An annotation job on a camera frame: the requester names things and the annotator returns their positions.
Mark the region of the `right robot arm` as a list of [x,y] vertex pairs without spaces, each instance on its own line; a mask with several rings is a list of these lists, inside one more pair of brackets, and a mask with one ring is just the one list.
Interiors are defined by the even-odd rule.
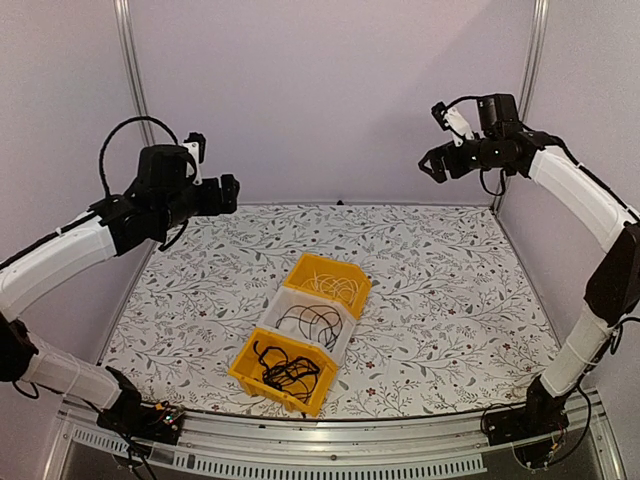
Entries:
[[639,213],[570,152],[563,140],[527,127],[514,97],[473,97],[480,129],[474,131],[457,102],[439,102],[431,114],[450,142],[429,150],[419,169],[442,184],[473,171],[521,175],[559,200],[595,237],[605,253],[589,278],[584,305],[557,357],[529,385],[520,408],[485,414],[481,427],[493,444],[566,428],[568,397],[613,343],[622,319],[639,302]]

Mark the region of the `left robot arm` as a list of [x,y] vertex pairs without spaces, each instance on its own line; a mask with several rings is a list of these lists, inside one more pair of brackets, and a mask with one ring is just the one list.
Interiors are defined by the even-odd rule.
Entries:
[[112,367],[98,367],[61,351],[21,321],[36,300],[77,274],[146,241],[171,248],[172,229],[184,232],[193,217],[232,214],[240,183],[231,174],[205,178],[206,139],[196,132],[140,151],[137,173],[122,194],[110,189],[76,219],[1,264],[1,379],[25,382],[83,400],[103,428],[152,438],[179,429],[177,407],[146,406],[133,383]]

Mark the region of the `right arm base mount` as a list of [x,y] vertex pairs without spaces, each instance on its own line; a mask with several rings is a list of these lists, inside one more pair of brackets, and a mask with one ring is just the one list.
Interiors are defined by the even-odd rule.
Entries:
[[490,446],[510,445],[518,463],[529,470],[546,468],[564,445],[569,420],[560,410],[542,420],[531,417],[525,406],[492,404],[480,420]]

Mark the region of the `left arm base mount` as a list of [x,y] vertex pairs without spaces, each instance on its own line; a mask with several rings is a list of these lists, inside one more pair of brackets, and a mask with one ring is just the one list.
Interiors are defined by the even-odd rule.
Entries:
[[184,421],[184,412],[166,402],[157,408],[138,400],[120,399],[98,414],[97,425],[122,436],[176,445]]

